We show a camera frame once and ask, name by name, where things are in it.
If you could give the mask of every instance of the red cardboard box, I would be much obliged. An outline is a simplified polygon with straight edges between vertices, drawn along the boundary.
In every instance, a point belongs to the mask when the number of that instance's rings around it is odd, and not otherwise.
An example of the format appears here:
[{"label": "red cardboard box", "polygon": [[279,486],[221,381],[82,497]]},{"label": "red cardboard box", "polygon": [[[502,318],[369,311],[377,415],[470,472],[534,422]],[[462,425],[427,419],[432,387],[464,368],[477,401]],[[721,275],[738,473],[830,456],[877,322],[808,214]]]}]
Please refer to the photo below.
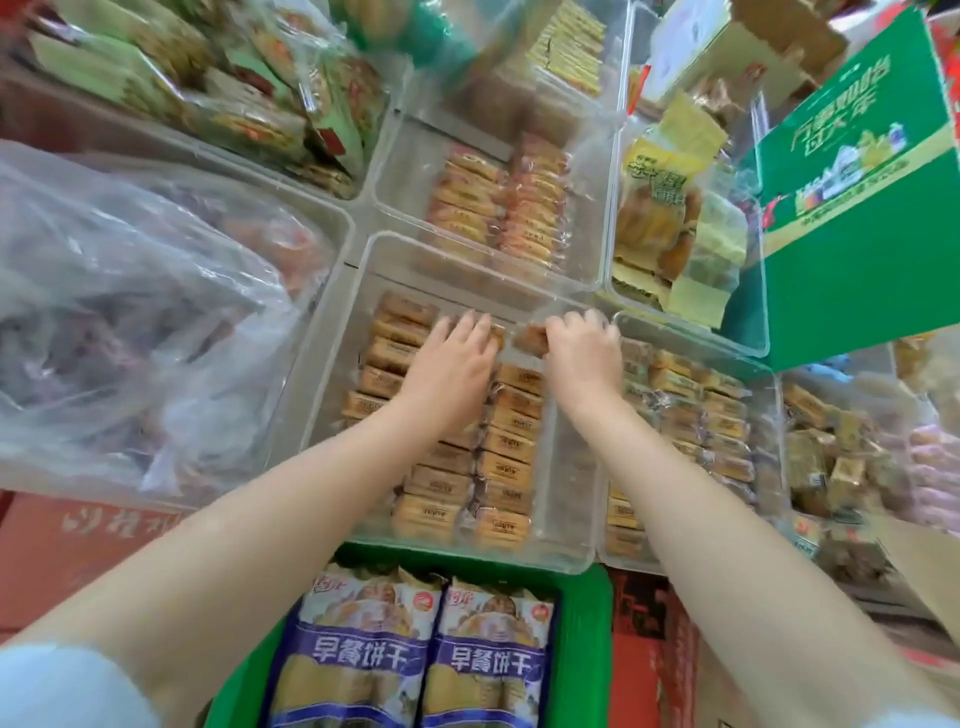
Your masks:
[{"label": "red cardboard box", "polygon": [[16,494],[0,522],[0,631],[23,629],[181,518]]}]

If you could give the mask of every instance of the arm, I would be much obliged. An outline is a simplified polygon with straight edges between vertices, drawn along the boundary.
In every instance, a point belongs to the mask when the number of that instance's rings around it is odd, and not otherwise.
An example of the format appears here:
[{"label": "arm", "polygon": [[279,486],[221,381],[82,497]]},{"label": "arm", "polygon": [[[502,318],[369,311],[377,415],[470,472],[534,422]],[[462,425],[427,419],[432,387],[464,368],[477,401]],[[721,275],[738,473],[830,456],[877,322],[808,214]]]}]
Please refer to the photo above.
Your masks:
[{"label": "arm", "polygon": [[642,515],[684,606],[764,725],[953,715],[824,573],[620,397],[615,327],[591,311],[546,330],[554,397]]},{"label": "arm", "polygon": [[491,320],[441,320],[400,393],[336,437],[220,498],[25,630],[110,657],[169,725],[186,725],[337,546],[446,433],[479,415]]}]

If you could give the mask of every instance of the yellow snack package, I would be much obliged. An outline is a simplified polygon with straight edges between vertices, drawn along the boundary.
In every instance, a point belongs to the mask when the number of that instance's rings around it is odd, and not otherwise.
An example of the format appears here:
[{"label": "yellow snack package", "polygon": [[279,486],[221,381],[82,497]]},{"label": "yellow snack package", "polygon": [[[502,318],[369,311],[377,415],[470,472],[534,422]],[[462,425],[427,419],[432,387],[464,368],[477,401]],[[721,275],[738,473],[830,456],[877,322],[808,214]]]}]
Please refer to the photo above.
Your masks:
[{"label": "yellow snack package", "polygon": [[303,597],[281,651],[268,726],[414,724],[442,584],[330,564]]}]

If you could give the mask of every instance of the hand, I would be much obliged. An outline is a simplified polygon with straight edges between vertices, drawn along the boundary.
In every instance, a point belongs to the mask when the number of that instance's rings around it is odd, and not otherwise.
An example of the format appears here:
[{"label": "hand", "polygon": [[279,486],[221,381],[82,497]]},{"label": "hand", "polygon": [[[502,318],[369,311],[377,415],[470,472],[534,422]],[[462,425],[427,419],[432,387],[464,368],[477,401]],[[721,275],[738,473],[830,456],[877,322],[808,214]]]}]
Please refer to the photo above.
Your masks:
[{"label": "hand", "polygon": [[623,389],[620,331],[605,325],[600,313],[569,311],[546,320],[550,353],[545,357],[547,382],[557,404],[573,419],[585,407],[595,407]]},{"label": "hand", "polygon": [[490,314],[468,311],[453,326],[444,316],[433,327],[403,379],[396,400],[436,424],[438,437],[463,432],[480,417],[496,359]]}]

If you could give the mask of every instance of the green plastic basket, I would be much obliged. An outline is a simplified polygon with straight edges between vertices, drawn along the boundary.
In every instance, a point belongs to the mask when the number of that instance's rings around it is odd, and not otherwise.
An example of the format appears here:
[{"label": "green plastic basket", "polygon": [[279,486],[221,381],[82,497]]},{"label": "green plastic basket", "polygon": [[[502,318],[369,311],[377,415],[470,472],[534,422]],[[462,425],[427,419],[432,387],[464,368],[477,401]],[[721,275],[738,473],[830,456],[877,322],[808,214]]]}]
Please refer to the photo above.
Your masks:
[{"label": "green plastic basket", "polygon": [[[599,564],[576,576],[384,546],[345,544],[344,566],[400,564],[425,574],[456,575],[473,584],[507,583],[561,596],[542,728],[605,728],[612,670],[613,590]],[[217,693],[206,728],[257,728],[284,619]]]}]

